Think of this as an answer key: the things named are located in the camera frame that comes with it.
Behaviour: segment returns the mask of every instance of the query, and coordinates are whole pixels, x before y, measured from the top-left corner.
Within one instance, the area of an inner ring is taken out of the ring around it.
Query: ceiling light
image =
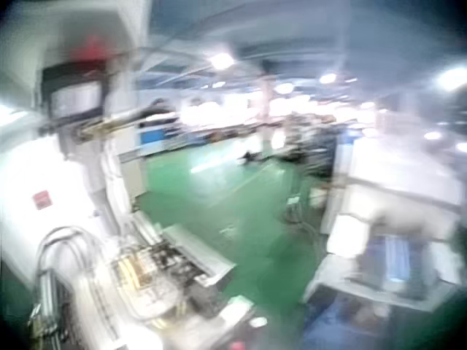
[[[334,73],[325,74],[320,78],[321,84],[331,84],[336,81],[337,76]]]
[[[217,88],[221,88],[224,85],[225,85],[225,82],[215,82],[214,84],[212,84],[212,87],[214,89],[217,89]]]
[[[442,135],[438,131],[431,131],[429,133],[426,133],[423,137],[427,140],[439,140]]]
[[[293,84],[290,84],[289,82],[276,86],[276,92],[280,93],[281,95],[291,93],[292,91],[293,91]]]
[[[361,107],[363,109],[370,109],[374,107],[374,102],[363,102]]]
[[[227,69],[234,64],[234,59],[228,53],[218,53],[211,57],[211,63],[219,71]]]
[[[439,85],[450,92],[467,83],[467,69],[456,68],[444,72],[438,78]]]
[[[467,152],[467,142],[460,142],[455,145],[457,151]]]

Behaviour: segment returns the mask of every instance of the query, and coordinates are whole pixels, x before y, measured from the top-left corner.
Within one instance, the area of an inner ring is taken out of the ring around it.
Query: blue panel
[[[139,134],[141,144],[150,144],[151,142],[164,140],[163,130],[146,131]]]

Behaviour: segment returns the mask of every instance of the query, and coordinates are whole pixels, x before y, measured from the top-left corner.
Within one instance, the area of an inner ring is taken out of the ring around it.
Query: green epoxy floor
[[[149,192],[140,205],[153,222],[180,223],[234,261],[225,293],[255,302],[269,318],[270,333],[284,341],[274,339],[277,349],[296,349],[291,342],[303,322],[298,300],[315,261],[306,237],[292,233],[281,218],[294,169],[274,160],[239,165],[246,142],[232,139],[148,158]]]

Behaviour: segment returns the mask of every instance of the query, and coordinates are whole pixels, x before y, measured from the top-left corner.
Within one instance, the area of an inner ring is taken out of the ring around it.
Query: screen
[[[102,90],[100,82],[85,82],[55,91],[51,98],[54,118],[70,117],[99,108]]]

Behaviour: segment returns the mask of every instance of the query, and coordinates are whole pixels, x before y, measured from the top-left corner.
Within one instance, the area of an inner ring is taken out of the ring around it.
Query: red label
[[[39,193],[36,193],[33,196],[33,200],[36,204],[37,210],[41,210],[52,205],[52,201],[50,200],[50,195],[48,191],[41,191]]]

